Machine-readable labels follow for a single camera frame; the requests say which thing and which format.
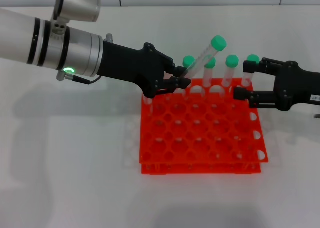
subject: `black stripe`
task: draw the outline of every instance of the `black stripe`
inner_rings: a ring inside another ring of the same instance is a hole
[[[32,64],[34,62],[36,50],[37,50],[37,45],[38,45],[40,25],[41,25],[41,19],[35,18],[33,37],[32,37],[32,41],[31,41],[31,47],[30,47],[29,58],[28,58],[27,64]]]
[[[58,0],[59,5],[57,6],[57,9],[55,7],[53,12],[53,19],[57,20],[58,16],[60,16],[62,7],[64,6],[64,0]]]
[[[68,49],[69,49],[69,42],[70,42],[70,28],[67,27],[65,34],[64,34],[64,41],[63,41],[61,58],[60,58],[59,65],[57,67],[58,70],[61,70],[65,65],[65,62],[67,59],[67,54],[68,54]]]
[[[51,31],[51,22],[46,20],[44,25],[43,43],[42,43],[42,49],[39,57],[38,66],[43,66],[46,60],[49,38],[50,38],[50,31]]]

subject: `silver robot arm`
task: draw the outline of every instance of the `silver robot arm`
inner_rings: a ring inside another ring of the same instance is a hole
[[[56,0],[51,20],[42,20],[0,9],[0,57],[56,69],[57,79],[91,84],[101,76],[138,84],[144,95],[171,93],[186,88],[190,79],[180,77],[185,68],[145,43],[134,50],[102,36],[68,26],[70,20],[94,22],[101,0]],[[165,72],[173,74],[164,79]],[[75,74],[99,75],[90,81]]]

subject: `green indicator light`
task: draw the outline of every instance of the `green indicator light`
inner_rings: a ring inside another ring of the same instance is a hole
[[[70,67],[64,68],[63,71],[65,71],[67,73],[74,73],[75,72],[75,70],[73,68],[70,68]]]

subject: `clear plastic tube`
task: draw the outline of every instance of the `clear plastic tube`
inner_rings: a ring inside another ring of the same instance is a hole
[[[211,59],[210,62],[208,62],[204,66],[204,73],[203,73],[203,79],[202,79],[202,85],[204,87],[211,86],[212,73],[213,73],[215,65],[216,65],[216,58],[214,57],[213,59]]]
[[[233,67],[227,67],[225,74],[224,74],[224,78],[222,80],[222,86],[224,87],[229,87],[232,81],[232,78],[234,76],[235,73],[235,68]]]
[[[203,74],[203,80],[202,80],[202,85],[204,87],[210,87],[211,86],[211,80],[212,80],[212,73],[214,69],[204,69],[204,74]]]
[[[210,62],[215,55],[222,51],[227,46],[226,40],[216,35],[210,45],[200,54],[200,56],[187,68],[181,77],[192,78],[200,69],[204,68],[205,64]]]
[[[258,55],[256,54],[250,54],[248,57],[247,57],[247,60],[249,61],[255,61],[257,64],[260,62],[260,58]],[[243,73],[243,78],[241,80],[241,85],[244,86],[244,87],[247,87],[250,85],[251,83],[251,80],[253,78],[254,74],[253,73],[247,73],[247,72],[244,72]]]
[[[253,73],[244,73],[243,74],[243,78],[241,80],[241,85],[244,86],[244,87],[247,87],[250,85],[251,83],[251,80],[252,80],[252,77],[254,76]]]
[[[151,98],[147,98],[144,94],[142,94],[142,95],[143,95],[144,104],[147,104],[147,105],[152,104],[152,99]]]

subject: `robotic arm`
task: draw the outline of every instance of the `robotic arm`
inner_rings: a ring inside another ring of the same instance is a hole
[[[0,9],[0,57],[56,69],[58,80],[94,82],[79,74],[133,82],[148,98],[190,84],[180,77],[185,68],[151,43],[135,50],[67,26],[70,20],[94,22],[99,13],[100,0],[56,0],[50,21]],[[165,72],[172,76],[164,79]]]
[[[277,108],[287,111],[297,103],[320,105],[320,73],[306,71],[296,61],[278,61],[262,58],[257,64],[244,61],[243,71],[261,72],[275,75],[273,91],[250,91],[243,87],[235,87],[235,99],[248,99],[253,108]]]

